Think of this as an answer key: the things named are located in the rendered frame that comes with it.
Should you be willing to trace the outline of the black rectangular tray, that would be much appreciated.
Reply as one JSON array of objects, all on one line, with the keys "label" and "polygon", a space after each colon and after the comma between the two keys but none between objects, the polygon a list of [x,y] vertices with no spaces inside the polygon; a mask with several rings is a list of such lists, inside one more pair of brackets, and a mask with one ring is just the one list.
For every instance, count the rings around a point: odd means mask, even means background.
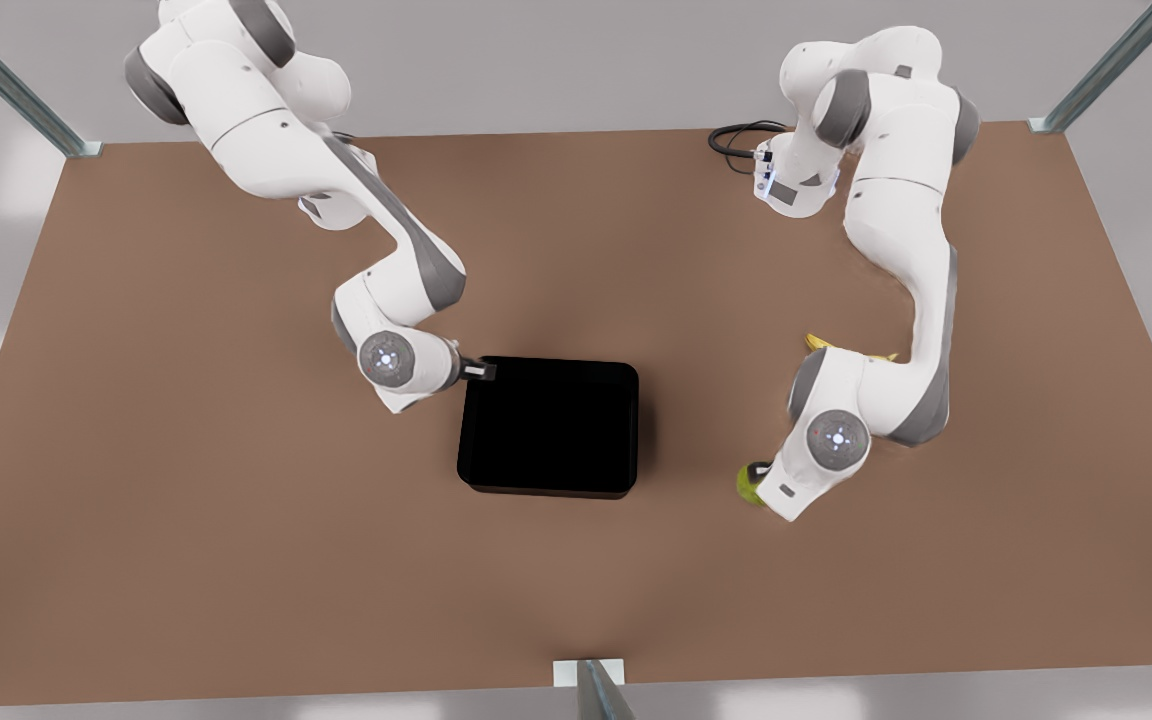
[{"label": "black rectangular tray", "polygon": [[485,356],[467,373],[456,470],[498,495],[623,498],[637,480],[641,378],[627,363]]}]

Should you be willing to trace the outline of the silver frame post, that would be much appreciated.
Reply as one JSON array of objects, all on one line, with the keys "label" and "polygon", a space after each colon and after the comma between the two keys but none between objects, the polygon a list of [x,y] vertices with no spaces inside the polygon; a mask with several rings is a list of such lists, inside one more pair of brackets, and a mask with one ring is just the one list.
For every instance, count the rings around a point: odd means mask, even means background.
[{"label": "silver frame post", "polygon": [[54,109],[50,108],[41,97],[35,94],[32,88],[18,78],[8,65],[0,59],[0,99],[20,118],[26,120],[35,131],[50,141],[65,158],[97,158],[101,156],[103,143],[84,141],[78,132],[65,123]]},{"label": "silver frame post", "polygon": [[554,688],[575,688],[577,720],[637,720],[623,696],[622,659],[568,659],[552,664]]},{"label": "silver frame post", "polygon": [[1062,135],[1100,99],[1121,74],[1134,65],[1152,44],[1152,3],[1149,3],[1134,23],[1126,28],[1096,65],[1075,83],[1062,99],[1043,118],[1028,118],[1026,126],[1034,135]]}]

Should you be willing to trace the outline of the yellow banana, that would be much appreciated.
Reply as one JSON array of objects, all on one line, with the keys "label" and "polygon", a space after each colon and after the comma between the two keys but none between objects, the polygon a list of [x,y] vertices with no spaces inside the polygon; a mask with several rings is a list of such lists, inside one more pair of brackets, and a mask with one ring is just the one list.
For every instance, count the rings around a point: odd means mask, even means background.
[{"label": "yellow banana", "polygon": [[[809,347],[810,351],[823,350],[823,348],[833,347],[832,343],[824,341],[823,338],[814,336],[812,333],[805,333],[804,341]],[[870,359],[876,361],[887,361],[887,363],[895,363],[899,354],[887,354],[887,355],[869,355]]]}]

